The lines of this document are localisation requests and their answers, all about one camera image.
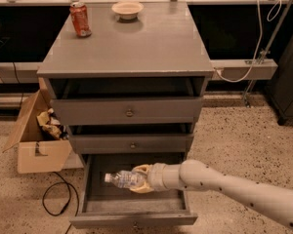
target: countertop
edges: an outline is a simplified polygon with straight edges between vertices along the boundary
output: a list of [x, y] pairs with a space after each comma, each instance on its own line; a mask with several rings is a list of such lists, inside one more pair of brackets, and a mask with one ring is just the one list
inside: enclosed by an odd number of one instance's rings
[[76, 36], [68, 17], [38, 76], [52, 78], [204, 75], [212, 65], [186, 2], [144, 3], [134, 20], [112, 3], [88, 4], [92, 35]]

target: floor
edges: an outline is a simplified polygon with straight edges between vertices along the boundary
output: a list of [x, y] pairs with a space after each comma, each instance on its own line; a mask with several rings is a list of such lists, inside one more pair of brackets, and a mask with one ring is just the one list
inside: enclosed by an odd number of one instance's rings
[[[207, 95], [189, 157], [228, 175], [293, 189], [293, 120], [278, 126], [276, 114], [261, 95], [253, 95], [251, 104], [251, 108], [246, 108], [235, 95]], [[14, 123], [13, 118], [0, 118], [0, 233], [64, 233], [74, 215], [76, 200], [73, 198], [61, 216], [45, 212], [42, 196], [60, 180], [51, 173], [17, 173], [16, 148], [3, 150]], [[83, 170], [65, 170], [61, 175], [80, 192]], [[48, 195], [46, 205], [51, 211], [58, 211], [66, 197], [65, 187], [60, 186]], [[218, 192], [190, 192], [188, 199], [191, 210], [198, 213], [193, 226], [83, 230], [72, 227], [68, 233], [293, 233]]]

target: clear water bottle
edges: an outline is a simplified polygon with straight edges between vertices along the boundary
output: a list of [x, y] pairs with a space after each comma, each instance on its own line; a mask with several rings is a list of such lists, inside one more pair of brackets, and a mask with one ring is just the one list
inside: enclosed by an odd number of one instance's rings
[[144, 185], [146, 180], [145, 175], [130, 171], [105, 174], [105, 182], [113, 183], [119, 188], [136, 189]]

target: white cord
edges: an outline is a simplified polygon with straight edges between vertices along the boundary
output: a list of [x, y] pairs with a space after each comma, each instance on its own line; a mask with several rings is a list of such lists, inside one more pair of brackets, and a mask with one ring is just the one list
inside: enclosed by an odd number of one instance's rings
[[[277, 12], [274, 14], [274, 16], [270, 19], [271, 17], [271, 13], [274, 9], [274, 7], [279, 4], [279, 8], [277, 9]], [[270, 10], [270, 12], [267, 14], [267, 21], [272, 21], [275, 19], [275, 17], [279, 14], [280, 10], [281, 10], [281, 7], [282, 7], [282, 0], [278, 0], [272, 7], [272, 9]]]
[[231, 82], [231, 83], [236, 83], [236, 82], [243, 81], [249, 75], [249, 73], [251, 72], [251, 70], [253, 68], [253, 65], [254, 65], [255, 59], [256, 59], [256, 55], [257, 55], [257, 52], [258, 52], [258, 49], [260, 47], [260, 43], [261, 43], [262, 37], [263, 37], [263, 26], [262, 26], [260, 1], [256, 0], [256, 3], [257, 3], [257, 11], [258, 11], [258, 22], [259, 22], [259, 25], [260, 25], [260, 38], [258, 39], [258, 42], [257, 42], [257, 46], [256, 46], [254, 56], [253, 56], [253, 59], [252, 59], [252, 63], [250, 65], [249, 69], [247, 70], [246, 74], [242, 78], [240, 78], [238, 80], [230, 80], [230, 79], [225, 78], [224, 76], [222, 76], [221, 70], [219, 70], [220, 68], [215, 67], [216, 73], [224, 81]]

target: white bowl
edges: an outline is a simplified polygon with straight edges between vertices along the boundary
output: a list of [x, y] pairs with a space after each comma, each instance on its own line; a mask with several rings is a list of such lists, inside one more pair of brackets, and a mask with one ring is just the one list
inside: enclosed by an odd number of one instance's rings
[[139, 2], [118, 2], [111, 7], [123, 20], [135, 19], [143, 8], [144, 5]]

